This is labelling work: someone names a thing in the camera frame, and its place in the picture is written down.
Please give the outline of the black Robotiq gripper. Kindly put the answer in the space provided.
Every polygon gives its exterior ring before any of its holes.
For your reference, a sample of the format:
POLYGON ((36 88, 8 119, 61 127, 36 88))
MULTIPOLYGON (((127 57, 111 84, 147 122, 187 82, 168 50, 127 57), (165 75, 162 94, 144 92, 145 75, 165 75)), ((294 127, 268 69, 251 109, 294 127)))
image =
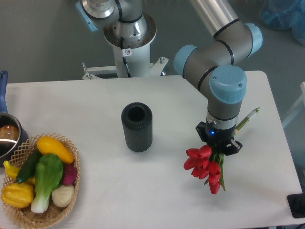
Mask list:
POLYGON ((222 130, 217 129, 216 124, 200 122, 195 129, 203 142, 226 156, 237 154, 243 147, 234 140, 234 127, 222 130))

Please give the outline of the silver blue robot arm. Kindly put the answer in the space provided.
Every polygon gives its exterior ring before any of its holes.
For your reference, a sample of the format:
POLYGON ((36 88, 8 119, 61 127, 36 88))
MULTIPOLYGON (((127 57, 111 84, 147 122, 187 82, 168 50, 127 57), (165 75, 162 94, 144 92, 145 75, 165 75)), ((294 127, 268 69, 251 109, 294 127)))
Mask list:
MULTIPOLYGON (((262 33, 251 23, 242 24, 225 0, 193 0, 192 5, 214 42, 205 49, 182 47, 174 68, 208 100, 206 121, 196 128, 201 140, 229 156, 242 148, 234 133, 247 83, 236 64, 261 47, 262 33)), ((76 8, 91 31, 103 29, 119 78, 152 75, 156 25, 140 0, 79 0, 76 8)))

